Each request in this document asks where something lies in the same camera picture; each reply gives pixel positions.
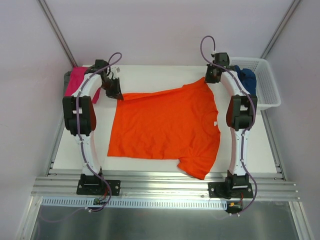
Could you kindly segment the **orange t shirt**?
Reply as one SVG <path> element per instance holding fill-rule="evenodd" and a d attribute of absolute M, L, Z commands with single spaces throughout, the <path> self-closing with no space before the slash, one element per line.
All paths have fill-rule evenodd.
<path fill-rule="evenodd" d="M 203 78 L 182 87 L 126 93 L 116 105 L 108 156 L 178 160 L 178 168 L 203 180 L 221 140 L 214 94 Z"/>

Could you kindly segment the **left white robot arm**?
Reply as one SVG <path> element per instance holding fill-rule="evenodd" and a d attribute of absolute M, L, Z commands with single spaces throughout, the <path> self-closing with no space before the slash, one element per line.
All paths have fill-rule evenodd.
<path fill-rule="evenodd" d="M 94 141 L 97 117 L 93 98 L 98 90 L 103 89 L 110 99 L 124 99 L 120 78 L 117 70 L 112 68 L 113 65 L 109 61 L 97 59 L 94 65 L 85 70 L 83 80 L 76 90 L 62 99 L 65 128 L 76 140 L 83 158 L 80 184 L 87 185 L 93 194 L 100 194 L 105 188 Z"/>

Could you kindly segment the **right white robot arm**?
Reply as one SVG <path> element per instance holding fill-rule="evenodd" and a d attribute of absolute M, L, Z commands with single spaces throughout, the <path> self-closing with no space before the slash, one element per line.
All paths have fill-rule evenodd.
<path fill-rule="evenodd" d="M 230 96 L 226 124 L 231 133 L 231 160 L 225 180 L 208 183 L 208 193 L 211 198 L 251 199 L 254 194 L 247 168 L 247 148 L 250 131 L 256 120 L 258 99 L 245 89 L 236 68 L 230 65 L 226 52 L 215 53 L 211 57 L 212 61 L 207 64 L 205 82 L 223 84 Z"/>

